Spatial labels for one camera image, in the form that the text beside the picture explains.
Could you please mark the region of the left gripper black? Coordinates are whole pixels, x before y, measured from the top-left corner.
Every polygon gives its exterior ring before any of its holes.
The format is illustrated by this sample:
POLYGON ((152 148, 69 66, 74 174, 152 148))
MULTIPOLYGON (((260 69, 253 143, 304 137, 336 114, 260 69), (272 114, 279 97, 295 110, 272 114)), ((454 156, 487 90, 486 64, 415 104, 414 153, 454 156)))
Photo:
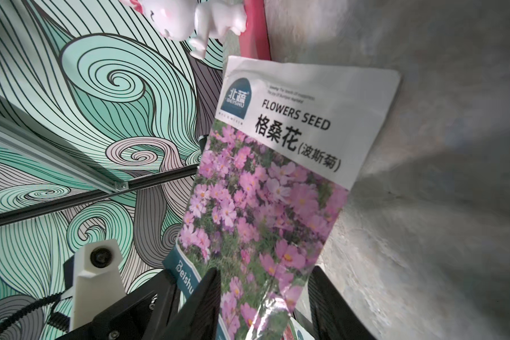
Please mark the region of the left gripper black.
POLYGON ((178 314, 180 290, 165 269, 62 339, 161 339, 178 314))

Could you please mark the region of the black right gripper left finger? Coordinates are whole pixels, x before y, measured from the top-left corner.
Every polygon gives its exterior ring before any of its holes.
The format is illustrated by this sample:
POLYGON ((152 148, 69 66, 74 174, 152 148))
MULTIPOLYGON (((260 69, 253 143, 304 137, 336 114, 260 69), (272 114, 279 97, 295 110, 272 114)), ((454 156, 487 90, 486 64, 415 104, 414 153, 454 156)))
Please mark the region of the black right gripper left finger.
POLYGON ((220 310, 220 271, 210 269, 178 315, 167 324, 157 339, 216 339, 220 310))

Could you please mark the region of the purple flower seed packet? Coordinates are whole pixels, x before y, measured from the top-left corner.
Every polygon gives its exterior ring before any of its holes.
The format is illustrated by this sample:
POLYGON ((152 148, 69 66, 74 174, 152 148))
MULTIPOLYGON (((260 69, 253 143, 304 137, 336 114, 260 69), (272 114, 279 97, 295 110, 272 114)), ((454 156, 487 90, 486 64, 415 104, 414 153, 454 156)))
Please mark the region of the purple flower seed packet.
POLYGON ((281 338, 400 82, 391 69, 228 59, 164 260, 187 296, 219 270, 219 339, 281 338))

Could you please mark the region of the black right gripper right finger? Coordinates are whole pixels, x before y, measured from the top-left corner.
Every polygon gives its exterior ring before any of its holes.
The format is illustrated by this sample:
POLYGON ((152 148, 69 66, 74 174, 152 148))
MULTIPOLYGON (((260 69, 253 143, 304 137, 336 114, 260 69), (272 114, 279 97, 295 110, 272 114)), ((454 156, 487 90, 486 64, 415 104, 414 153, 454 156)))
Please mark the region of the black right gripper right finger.
POLYGON ((307 287, 314 338, 375 340, 319 266, 314 267, 307 287))

